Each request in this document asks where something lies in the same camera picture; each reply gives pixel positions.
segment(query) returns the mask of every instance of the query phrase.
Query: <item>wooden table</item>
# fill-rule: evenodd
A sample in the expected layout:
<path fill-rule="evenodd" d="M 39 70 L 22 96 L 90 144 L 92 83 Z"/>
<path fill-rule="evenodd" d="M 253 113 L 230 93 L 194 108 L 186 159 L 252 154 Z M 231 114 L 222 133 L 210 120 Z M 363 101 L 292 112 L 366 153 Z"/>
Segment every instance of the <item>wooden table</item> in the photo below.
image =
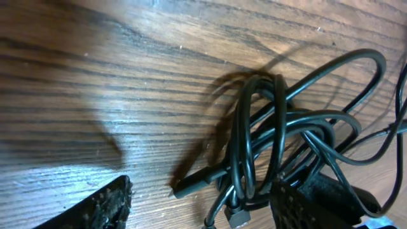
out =
<path fill-rule="evenodd" d="M 230 81 L 244 81 L 231 73 L 262 69 L 292 85 L 343 53 L 374 48 L 386 56 L 387 74 L 354 114 L 363 134 L 394 120 L 406 3 L 77 0 L 0 7 L 0 228 L 32 228 L 120 174 L 134 183 L 128 228 L 200 228 L 215 188 L 169 200 L 169 184 L 219 160 L 223 117 L 241 86 Z M 295 103 L 340 109 L 374 70 L 364 60 L 341 67 Z M 338 137 L 346 133 L 341 128 Z M 364 145 L 354 158 L 381 143 Z M 259 177 L 269 157 L 260 157 Z M 393 145 L 372 166 L 342 169 L 384 203 L 395 164 Z M 388 213 L 401 228 L 405 187 Z M 228 228 L 222 212 L 216 226 Z M 252 213 L 246 226 L 273 227 L 269 209 Z"/>

